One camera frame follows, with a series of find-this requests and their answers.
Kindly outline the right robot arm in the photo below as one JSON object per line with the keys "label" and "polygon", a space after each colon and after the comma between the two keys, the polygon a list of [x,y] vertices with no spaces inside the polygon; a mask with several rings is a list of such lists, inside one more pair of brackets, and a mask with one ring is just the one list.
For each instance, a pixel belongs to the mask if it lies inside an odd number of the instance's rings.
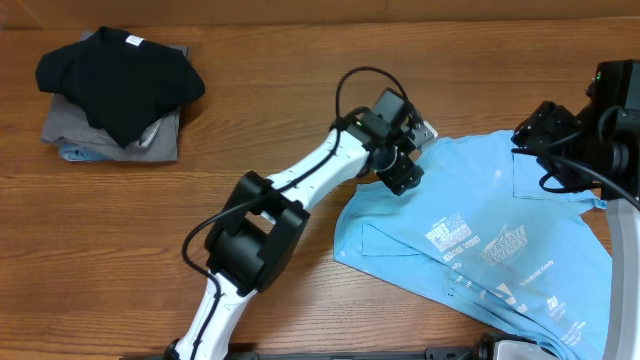
{"label": "right robot arm", "polygon": [[598,64],[577,114],[552,101],[514,130],[514,153],[532,156],[557,192],[598,189],[607,203],[613,265],[607,359],[639,356],[639,63]]}

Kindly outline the light blue printed t-shirt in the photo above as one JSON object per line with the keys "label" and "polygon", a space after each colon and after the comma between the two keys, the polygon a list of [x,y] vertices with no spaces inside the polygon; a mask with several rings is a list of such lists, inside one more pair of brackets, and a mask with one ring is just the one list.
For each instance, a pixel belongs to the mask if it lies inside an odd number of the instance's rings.
{"label": "light blue printed t-shirt", "polygon": [[506,130],[443,138],[396,196],[361,185],[341,213],[334,257],[562,359],[599,359],[612,261],[583,221],[593,193],[545,192],[542,167],[512,153]]}

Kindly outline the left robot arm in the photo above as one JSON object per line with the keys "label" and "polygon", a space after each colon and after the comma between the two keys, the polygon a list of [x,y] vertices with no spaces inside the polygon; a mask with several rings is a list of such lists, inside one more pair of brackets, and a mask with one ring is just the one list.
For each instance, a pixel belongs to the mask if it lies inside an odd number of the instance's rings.
{"label": "left robot arm", "polygon": [[312,208],[369,171],[396,195],[416,187],[423,171],[410,155],[437,137],[413,108],[360,107],[336,118],[325,140],[290,168],[269,177],[254,171],[241,177],[223,210],[197,225],[183,243],[209,231],[205,266],[185,261],[207,285],[189,330],[167,347],[164,358],[225,358],[248,303],[282,273]]}

